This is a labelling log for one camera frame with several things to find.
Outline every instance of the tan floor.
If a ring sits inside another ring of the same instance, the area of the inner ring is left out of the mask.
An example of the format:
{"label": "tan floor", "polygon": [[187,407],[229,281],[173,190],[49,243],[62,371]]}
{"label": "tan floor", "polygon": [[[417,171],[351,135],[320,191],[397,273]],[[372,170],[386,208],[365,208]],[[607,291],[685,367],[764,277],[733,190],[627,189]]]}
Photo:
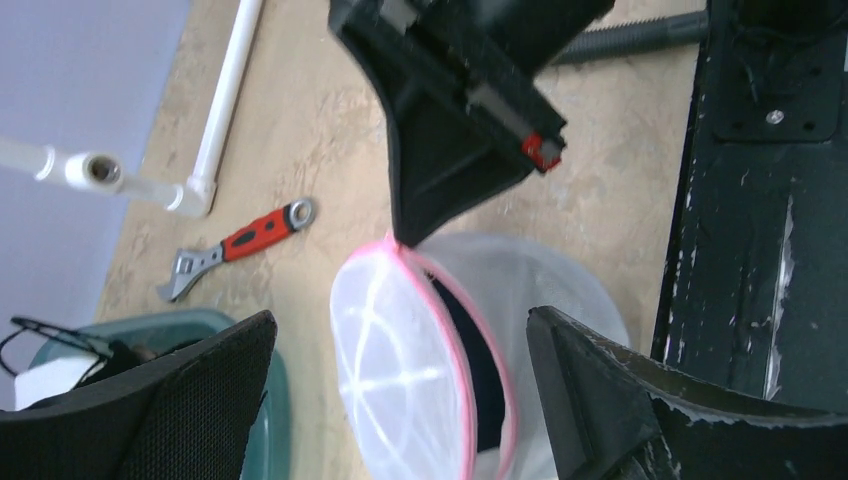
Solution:
{"label": "tan floor", "polygon": [[[142,172],[182,182],[194,163],[237,2],[195,0]],[[604,23],[682,13],[703,0],[619,0]],[[370,87],[326,29],[327,2],[267,0],[212,214],[186,220],[134,204],[103,290],[100,320],[213,307],[269,309],[290,375],[294,479],[368,475],[336,390],[328,321],[335,272],[389,229],[383,117]],[[695,48],[561,68],[539,85],[569,119],[553,174],[448,228],[539,240],[583,262],[609,289],[634,344],[649,348],[687,120]],[[178,247],[207,247],[297,197],[320,204],[305,233],[218,268],[178,306],[167,281]]]}

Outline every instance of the white pipe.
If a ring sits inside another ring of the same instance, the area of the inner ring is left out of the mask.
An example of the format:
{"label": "white pipe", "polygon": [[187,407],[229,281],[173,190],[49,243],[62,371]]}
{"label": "white pipe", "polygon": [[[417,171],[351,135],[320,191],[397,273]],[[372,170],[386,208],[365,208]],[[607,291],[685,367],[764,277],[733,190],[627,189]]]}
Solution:
{"label": "white pipe", "polygon": [[51,145],[30,145],[0,137],[0,165],[29,173],[38,181],[84,192],[125,195],[167,210],[203,208],[203,199],[185,186],[128,174],[118,158],[106,153],[68,153]]}
{"label": "white pipe", "polygon": [[30,145],[0,136],[0,166],[29,173],[38,181],[76,190],[157,203],[166,210],[203,217],[215,198],[218,165],[233,107],[256,31],[262,0],[241,0],[218,86],[212,98],[194,171],[185,185],[171,185],[128,174],[119,159],[98,152],[67,153],[50,145]]}
{"label": "white pipe", "polygon": [[[241,79],[247,64],[247,54],[253,42],[261,8],[262,0],[241,0],[238,12],[236,12],[230,43],[227,45],[227,53],[224,55],[224,63],[221,66],[221,75],[218,77],[218,86],[215,88],[215,95],[212,97],[212,106],[209,108],[209,117],[206,120],[203,138],[200,141],[197,162],[194,165],[194,171],[186,181],[188,190],[200,197],[201,204],[184,205],[183,202],[179,202],[171,210],[193,217],[202,217],[207,215],[212,208],[212,200],[215,198],[215,191],[218,188],[216,177],[218,166],[221,163],[224,141],[230,128],[233,107],[241,86]],[[190,195],[186,195],[184,198],[188,200],[189,197]]]}

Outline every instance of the metal bolt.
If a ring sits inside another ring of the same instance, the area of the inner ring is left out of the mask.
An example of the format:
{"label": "metal bolt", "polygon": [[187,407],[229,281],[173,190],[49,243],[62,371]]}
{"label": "metal bolt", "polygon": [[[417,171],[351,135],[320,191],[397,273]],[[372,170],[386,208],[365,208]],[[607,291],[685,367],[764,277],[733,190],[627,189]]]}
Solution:
{"label": "metal bolt", "polygon": [[777,125],[786,118],[786,115],[780,110],[772,110],[766,115],[766,122],[771,125]]}

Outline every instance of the mesh bag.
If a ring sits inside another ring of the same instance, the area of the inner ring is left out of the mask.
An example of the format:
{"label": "mesh bag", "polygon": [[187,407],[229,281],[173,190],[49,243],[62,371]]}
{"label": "mesh bag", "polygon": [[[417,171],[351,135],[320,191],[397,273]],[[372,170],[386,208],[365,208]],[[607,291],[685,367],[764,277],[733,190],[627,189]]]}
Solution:
{"label": "mesh bag", "polygon": [[[432,279],[471,317],[503,389],[500,444],[477,451],[472,371]],[[339,390],[375,480],[556,477],[524,329],[551,305],[629,346],[598,280],[541,245],[506,236],[436,235],[415,250],[386,239],[342,266],[330,311]]]}

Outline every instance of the black metal frame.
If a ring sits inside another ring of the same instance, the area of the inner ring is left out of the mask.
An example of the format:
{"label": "black metal frame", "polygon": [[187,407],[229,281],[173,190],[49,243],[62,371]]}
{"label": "black metal frame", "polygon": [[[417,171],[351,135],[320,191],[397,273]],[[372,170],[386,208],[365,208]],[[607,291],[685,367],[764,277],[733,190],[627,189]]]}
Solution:
{"label": "black metal frame", "polygon": [[652,357],[848,412],[848,39],[822,32],[796,48],[770,86],[791,91],[755,104],[749,62],[762,57],[740,45],[734,5],[709,6]]}

